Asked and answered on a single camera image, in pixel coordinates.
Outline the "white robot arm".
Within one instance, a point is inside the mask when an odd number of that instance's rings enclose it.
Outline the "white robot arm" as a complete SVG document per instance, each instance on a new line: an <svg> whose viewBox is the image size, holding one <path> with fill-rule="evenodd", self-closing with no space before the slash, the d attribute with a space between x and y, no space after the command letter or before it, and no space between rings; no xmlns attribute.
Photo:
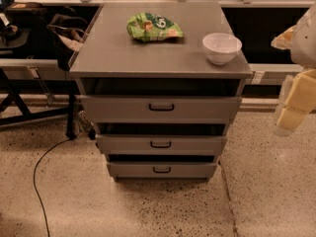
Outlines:
<svg viewBox="0 0 316 237"><path fill-rule="evenodd" d="M272 47L289 49L291 60L303 68L296 76L285 77L278 96L273 132L286 137L316 108L316 5L274 38Z"/></svg>

